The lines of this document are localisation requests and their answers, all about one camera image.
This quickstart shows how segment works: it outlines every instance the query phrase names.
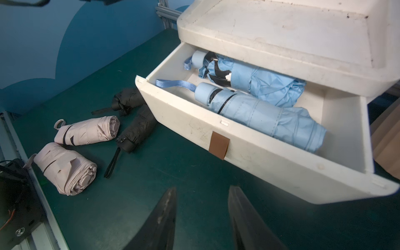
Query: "umbrella wrist strap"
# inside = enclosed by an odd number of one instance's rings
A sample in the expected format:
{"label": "umbrella wrist strap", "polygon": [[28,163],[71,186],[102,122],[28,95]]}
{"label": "umbrella wrist strap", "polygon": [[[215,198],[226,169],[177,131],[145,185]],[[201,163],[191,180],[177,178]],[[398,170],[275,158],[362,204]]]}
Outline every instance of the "umbrella wrist strap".
{"label": "umbrella wrist strap", "polygon": [[169,80],[157,79],[156,86],[159,88],[169,88],[169,87],[177,86],[177,87],[187,88],[188,90],[190,90],[192,92],[196,91],[196,85],[194,85],[193,83],[187,82],[187,81],[182,81],[182,80],[169,81]]}
{"label": "umbrella wrist strap", "polygon": [[121,152],[121,148],[117,148],[114,157],[112,158],[110,164],[108,165],[106,172],[104,173],[104,178],[109,178],[114,170],[115,164],[117,163],[118,155]]}

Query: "drawer front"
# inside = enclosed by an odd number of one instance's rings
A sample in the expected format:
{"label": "drawer front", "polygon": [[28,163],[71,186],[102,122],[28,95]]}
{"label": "drawer front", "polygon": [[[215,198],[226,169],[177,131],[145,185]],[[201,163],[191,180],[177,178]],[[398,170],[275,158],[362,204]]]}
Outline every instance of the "drawer front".
{"label": "drawer front", "polygon": [[194,50],[182,43],[147,78],[136,77],[158,122],[206,150],[213,131],[229,138],[226,161],[314,204],[396,192],[398,184],[371,172],[353,170],[215,114],[191,102],[190,91],[177,96],[173,89],[153,85],[159,78],[188,80],[187,71],[180,68]]}

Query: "umbrella strap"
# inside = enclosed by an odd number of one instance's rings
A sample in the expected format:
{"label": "umbrella strap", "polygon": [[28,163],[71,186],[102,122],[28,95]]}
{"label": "umbrella strap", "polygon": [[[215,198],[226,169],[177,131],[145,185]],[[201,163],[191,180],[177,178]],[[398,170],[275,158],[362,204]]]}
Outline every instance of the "umbrella strap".
{"label": "umbrella strap", "polygon": [[109,178],[114,170],[115,164],[117,163],[118,155],[121,152],[121,148],[117,148],[115,151],[114,157],[112,158],[110,164],[108,165],[106,172],[104,173],[104,178]]}
{"label": "umbrella strap", "polygon": [[103,114],[103,113],[109,112],[109,111],[113,111],[113,109],[112,108],[102,108],[99,110],[92,111],[91,113],[92,113],[92,115],[96,115],[96,114]]}
{"label": "umbrella strap", "polygon": [[169,87],[177,86],[177,87],[187,88],[188,90],[190,90],[192,92],[196,91],[196,85],[194,85],[193,83],[190,83],[187,81],[181,81],[181,80],[169,81],[169,80],[157,79],[156,86],[159,88],[169,88]]}

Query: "open drawer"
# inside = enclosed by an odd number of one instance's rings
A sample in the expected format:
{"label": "open drawer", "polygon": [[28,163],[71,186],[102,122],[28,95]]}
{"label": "open drawer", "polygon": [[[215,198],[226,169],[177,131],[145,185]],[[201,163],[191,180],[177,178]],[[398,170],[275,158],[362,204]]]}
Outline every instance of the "open drawer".
{"label": "open drawer", "polygon": [[324,204],[386,196],[399,185],[374,174],[366,98],[307,83],[295,106],[306,108],[327,133],[323,146],[309,153],[215,114],[179,87],[161,89],[156,79],[198,85],[197,72],[183,62],[195,46],[181,43],[136,86],[156,119],[208,150],[213,131],[230,139],[225,160],[308,202]]}

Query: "wire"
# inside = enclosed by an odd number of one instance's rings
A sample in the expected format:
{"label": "wire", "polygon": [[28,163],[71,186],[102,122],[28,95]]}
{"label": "wire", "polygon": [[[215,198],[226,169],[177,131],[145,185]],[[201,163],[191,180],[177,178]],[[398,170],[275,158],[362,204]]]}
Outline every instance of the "wire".
{"label": "wire", "polygon": [[12,220],[12,218],[14,217],[15,214],[15,209],[12,210],[11,216],[10,218],[4,223],[4,225],[0,228],[0,231]]}

